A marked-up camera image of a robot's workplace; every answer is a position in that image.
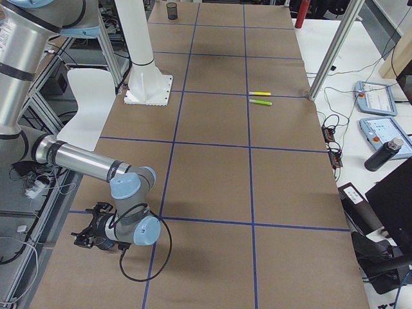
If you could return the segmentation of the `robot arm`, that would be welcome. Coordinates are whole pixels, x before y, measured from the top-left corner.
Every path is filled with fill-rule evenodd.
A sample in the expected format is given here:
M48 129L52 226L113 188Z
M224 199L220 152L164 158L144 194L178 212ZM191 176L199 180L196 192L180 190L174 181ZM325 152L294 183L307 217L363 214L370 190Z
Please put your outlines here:
M1 9L1 163L31 158L108 182L116 212L92 208L93 220L75 234L76 245L90 248L94 239L110 240L120 248L154 244L161 223L145 202L156 181L152 168L134 167L18 123L48 40L54 35L98 37L98 3L2 1Z

